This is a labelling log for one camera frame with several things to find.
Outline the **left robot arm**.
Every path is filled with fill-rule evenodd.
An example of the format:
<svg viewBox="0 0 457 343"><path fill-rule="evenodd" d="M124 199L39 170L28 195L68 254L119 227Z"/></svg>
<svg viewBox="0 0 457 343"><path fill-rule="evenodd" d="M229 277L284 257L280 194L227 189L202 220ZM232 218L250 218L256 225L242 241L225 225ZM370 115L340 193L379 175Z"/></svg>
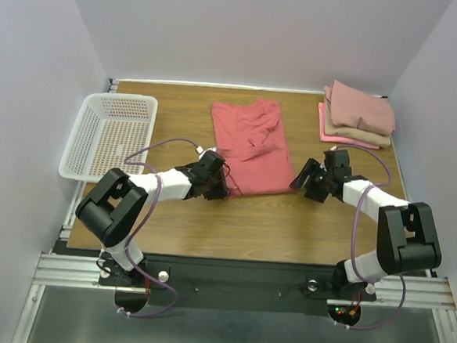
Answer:
<svg viewBox="0 0 457 343"><path fill-rule="evenodd" d="M222 236L227 212L227 181L232 169L206 150L198 161L169 171L128 175L110 169L83 197L76 219L99 241L96 277L89 287L170 297L173 287L183 305L225 306L243 288L241 263L198 257L197 244Z"/></svg>

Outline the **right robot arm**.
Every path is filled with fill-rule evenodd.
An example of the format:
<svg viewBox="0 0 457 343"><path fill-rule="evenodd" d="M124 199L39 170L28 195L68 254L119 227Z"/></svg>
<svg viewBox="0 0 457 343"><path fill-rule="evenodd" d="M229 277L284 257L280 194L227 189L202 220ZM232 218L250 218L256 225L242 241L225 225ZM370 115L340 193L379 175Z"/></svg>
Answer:
<svg viewBox="0 0 457 343"><path fill-rule="evenodd" d="M352 226L351 257L336 264L331 290L346 298L358 290L359 283L375 283L385 276L436 269L442 263L441 246L430 205L412 203L382 190L388 181L373 183L352 171L345 146L324 152L322 163L311 158L290 187L305 189L304 196L323 203L333 196L356 207ZM357 226L361 213L377 224L376 249L356 256Z"/></svg>

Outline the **red t-shirt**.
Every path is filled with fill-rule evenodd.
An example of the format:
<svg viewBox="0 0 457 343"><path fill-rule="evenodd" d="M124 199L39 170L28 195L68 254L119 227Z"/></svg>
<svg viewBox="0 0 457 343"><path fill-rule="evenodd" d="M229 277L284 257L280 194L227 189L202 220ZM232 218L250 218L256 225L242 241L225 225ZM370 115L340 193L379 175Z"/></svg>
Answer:
<svg viewBox="0 0 457 343"><path fill-rule="evenodd" d="M230 172L231 197L292 193L295 179L278 102L258 99L246 106L213 103L218 152Z"/></svg>

